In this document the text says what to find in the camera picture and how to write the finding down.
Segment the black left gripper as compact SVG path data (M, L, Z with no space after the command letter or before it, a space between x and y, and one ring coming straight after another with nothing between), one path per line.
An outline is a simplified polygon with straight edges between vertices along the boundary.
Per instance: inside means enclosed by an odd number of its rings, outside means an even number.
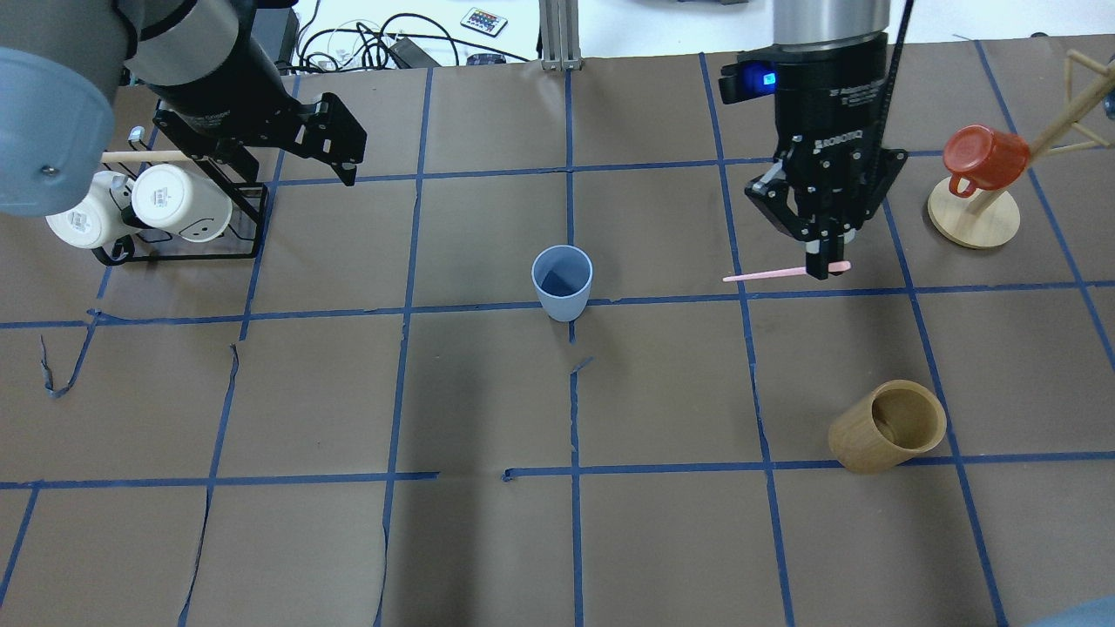
M277 148L298 158L319 160L347 187L357 182L367 133L333 91L302 103L279 86L193 91L154 86L166 107L155 124L192 160L215 160L240 175L259 167L248 148Z

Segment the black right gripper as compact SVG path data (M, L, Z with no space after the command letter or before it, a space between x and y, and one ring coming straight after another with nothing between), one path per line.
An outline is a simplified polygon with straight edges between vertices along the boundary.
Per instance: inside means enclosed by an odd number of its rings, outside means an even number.
M806 274L826 280L832 253L878 209L896 164L895 152L881 147L888 40L812 51L768 46L746 52L745 66L774 76L777 132L772 166L745 194L804 245Z

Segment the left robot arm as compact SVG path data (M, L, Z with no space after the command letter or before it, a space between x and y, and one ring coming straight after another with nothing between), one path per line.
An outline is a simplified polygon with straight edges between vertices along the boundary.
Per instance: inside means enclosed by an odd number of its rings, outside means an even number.
M49 218L86 195L114 135L124 71L168 106L190 160L254 182L251 148L319 160L352 185L368 135L331 91L303 104L253 38L255 1L4 1L1 209Z

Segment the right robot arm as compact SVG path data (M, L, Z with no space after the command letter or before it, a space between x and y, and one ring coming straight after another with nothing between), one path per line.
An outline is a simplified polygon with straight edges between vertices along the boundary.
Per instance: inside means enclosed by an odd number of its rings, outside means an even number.
M775 76L773 163L746 193L803 243L817 280L844 259L909 157L882 143L902 55L888 25L888 1L777 1L773 42L738 56Z

